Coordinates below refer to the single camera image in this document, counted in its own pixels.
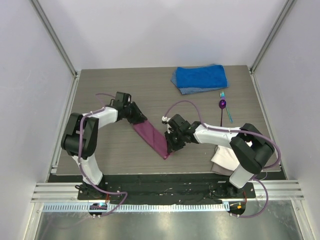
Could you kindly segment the magenta satin napkin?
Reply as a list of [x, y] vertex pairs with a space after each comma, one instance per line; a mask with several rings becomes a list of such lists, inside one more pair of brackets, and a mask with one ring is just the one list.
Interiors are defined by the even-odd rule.
[[137, 134], [164, 160], [166, 160], [170, 153], [168, 153], [167, 140], [163, 133], [157, 130], [148, 120], [132, 125]]

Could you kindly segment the iridescent purple spoon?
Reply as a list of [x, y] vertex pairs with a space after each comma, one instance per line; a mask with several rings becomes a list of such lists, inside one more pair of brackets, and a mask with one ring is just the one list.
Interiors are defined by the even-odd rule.
[[224, 109], [227, 107], [227, 102], [225, 99], [221, 99], [219, 101], [219, 108], [220, 108], [220, 126], [222, 127], [223, 126], [223, 112], [224, 112]]

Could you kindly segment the iridescent fork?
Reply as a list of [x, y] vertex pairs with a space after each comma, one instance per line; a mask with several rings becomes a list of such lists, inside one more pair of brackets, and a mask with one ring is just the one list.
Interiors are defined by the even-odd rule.
[[233, 118], [232, 118], [232, 116], [231, 116], [231, 114], [230, 114], [230, 111], [229, 111], [229, 109], [228, 109], [227, 101], [226, 101], [226, 96], [225, 96], [224, 91], [221, 91], [221, 92], [220, 92], [219, 107], [220, 107], [222, 110], [223, 110], [223, 109], [226, 110], [229, 121], [230, 121], [231, 123], [233, 123], [234, 121], [233, 121]]

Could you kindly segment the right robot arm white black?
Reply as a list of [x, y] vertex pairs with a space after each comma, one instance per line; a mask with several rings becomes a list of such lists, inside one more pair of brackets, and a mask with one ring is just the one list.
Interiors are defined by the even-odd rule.
[[183, 149], [187, 143], [213, 144], [233, 150], [239, 166], [226, 184], [226, 193], [233, 198], [244, 191], [245, 184], [258, 175], [275, 152], [270, 140], [250, 123], [242, 127], [212, 126], [200, 121], [189, 123], [181, 115], [162, 117], [167, 125], [164, 133], [168, 153]]

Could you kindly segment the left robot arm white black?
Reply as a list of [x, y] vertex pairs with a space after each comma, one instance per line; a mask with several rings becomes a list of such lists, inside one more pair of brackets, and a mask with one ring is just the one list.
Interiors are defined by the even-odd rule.
[[99, 129], [123, 119], [132, 125], [148, 120], [132, 101], [132, 96], [119, 91], [100, 109], [88, 113], [74, 112], [69, 116], [61, 148], [75, 160], [81, 172], [82, 184], [77, 189], [90, 198], [100, 200], [107, 194], [105, 177], [95, 157]]

